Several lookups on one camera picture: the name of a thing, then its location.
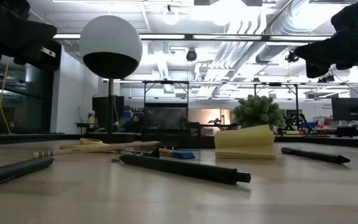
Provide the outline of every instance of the wooden table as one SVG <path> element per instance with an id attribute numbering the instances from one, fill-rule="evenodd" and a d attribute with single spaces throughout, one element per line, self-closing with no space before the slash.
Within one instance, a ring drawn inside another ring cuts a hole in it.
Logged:
<path id="1" fill-rule="evenodd" d="M 0 166 L 73 141 L 0 146 Z M 342 154 L 346 166 L 282 155 L 289 146 Z M 56 158 L 51 167 L 0 185 L 0 223 L 358 223 L 358 148 L 278 143 L 277 160 L 188 162 L 235 167 L 251 183 L 225 185 L 112 164 L 110 154 Z"/>

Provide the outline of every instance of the green plant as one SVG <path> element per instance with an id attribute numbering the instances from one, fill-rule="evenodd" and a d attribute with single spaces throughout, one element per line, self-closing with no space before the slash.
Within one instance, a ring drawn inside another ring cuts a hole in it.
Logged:
<path id="1" fill-rule="evenodd" d="M 242 127 L 252 127 L 263 124 L 285 127 L 284 110 L 266 96 L 248 95 L 248 99 L 240 99 L 240 105 L 234 108 L 236 123 Z"/>

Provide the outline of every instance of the spherical lamp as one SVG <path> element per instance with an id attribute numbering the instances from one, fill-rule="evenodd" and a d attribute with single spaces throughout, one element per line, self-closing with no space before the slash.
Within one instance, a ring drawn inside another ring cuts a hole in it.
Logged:
<path id="1" fill-rule="evenodd" d="M 120 17 L 97 17 L 81 33 L 81 57 L 93 73 L 103 78 L 127 77 L 139 66 L 142 52 L 136 29 Z"/>

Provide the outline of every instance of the blue eraser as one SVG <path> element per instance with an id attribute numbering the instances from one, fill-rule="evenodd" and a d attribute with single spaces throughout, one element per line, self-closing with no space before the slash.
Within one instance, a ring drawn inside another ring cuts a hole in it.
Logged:
<path id="1" fill-rule="evenodd" d="M 181 150 L 173 150 L 172 157 L 177 159 L 194 159 L 195 156 L 192 152 L 186 152 Z"/>

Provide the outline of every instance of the black monitor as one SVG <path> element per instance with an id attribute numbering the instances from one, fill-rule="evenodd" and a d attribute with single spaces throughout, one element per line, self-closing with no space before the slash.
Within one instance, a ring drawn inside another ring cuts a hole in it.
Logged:
<path id="1" fill-rule="evenodd" d="M 358 98 L 332 98 L 335 121 L 358 121 Z"/>
<path id="2" fill-rule="evenodd" d="M 115 97 L 115 108 L 112 108 L 112 121 L 116 122 L 117 117 L 124 116 L 124 97 Z M 98 119 L 98 125 L 107 127 L 108 117 L 108 97 L 94 97 L 92 98 L 92 110 L 94 111 L 95 118 Z"/>

